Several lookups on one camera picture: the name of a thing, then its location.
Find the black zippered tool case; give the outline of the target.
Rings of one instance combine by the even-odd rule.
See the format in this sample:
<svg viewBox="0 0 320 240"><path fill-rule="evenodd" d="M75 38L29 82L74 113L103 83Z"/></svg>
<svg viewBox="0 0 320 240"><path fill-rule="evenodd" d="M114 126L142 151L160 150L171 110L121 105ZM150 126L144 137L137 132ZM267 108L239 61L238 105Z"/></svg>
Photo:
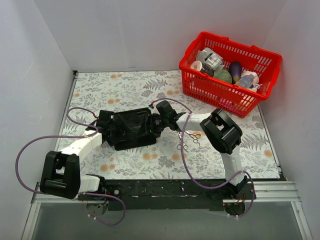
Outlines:
<svg viewBox="0 0 320 240"><path fill-rule="evenodd" d="M149 108L115 112L110 116L102 139L115 150L128 150L154 145L152 114Z"/></svg>

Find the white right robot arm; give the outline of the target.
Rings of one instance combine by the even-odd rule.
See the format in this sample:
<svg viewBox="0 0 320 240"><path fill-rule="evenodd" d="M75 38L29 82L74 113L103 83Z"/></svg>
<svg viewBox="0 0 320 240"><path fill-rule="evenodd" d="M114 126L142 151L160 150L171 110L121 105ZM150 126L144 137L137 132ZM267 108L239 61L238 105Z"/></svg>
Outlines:
<svg viewBox="0 0 320 240"><path fill-rule="evenodd" d="M179 144L182 162L189 178L199 187L206 190L217 190L226 187L227 195L237 199L245 192L249 174L243 170L240 157L240 143L243 135L240 127L220 108L213 112L195 114L183 103L188 112L177 113L169 103L169 98L155 100L151 106L156 105L163 122L172 130L180 133ZM184 156L184 136L187 131L202 131L212 147L220 153L222 158L225 182L216 186L205 186L199 183L188 169Z"/></svg>

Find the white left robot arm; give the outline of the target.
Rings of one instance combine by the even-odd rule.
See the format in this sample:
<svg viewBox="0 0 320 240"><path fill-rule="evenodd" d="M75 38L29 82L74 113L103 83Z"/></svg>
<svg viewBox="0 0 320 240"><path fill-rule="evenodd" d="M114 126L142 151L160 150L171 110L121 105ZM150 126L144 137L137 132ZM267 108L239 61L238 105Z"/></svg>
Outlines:
<svg viewBox="0 0 320 240"><path fill-rule="evenodd" d="M98 175L81 175L80 163L103 143L105 128L114 120L114 112L101 110L95 128L89 127L80 139L60 151L50 151L44 161L40 192L47 195L74 199L78 194L89 193L95 200L103 199L108 190L104 178Z"/></svg>

